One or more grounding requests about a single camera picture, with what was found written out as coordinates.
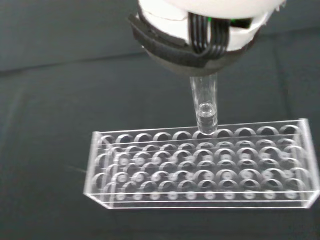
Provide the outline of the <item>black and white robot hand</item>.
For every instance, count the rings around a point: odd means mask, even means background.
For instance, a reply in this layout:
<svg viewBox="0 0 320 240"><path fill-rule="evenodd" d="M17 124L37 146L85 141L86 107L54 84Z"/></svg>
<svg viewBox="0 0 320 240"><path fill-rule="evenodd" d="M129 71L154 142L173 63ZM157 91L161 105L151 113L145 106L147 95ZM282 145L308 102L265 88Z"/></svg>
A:
<svg viewBox="0 0 320 240"><path fill-rule="evenodd" d="M238 60L283 0L140 0L128 17L147 54L174 73L202 77Z"/></svg>

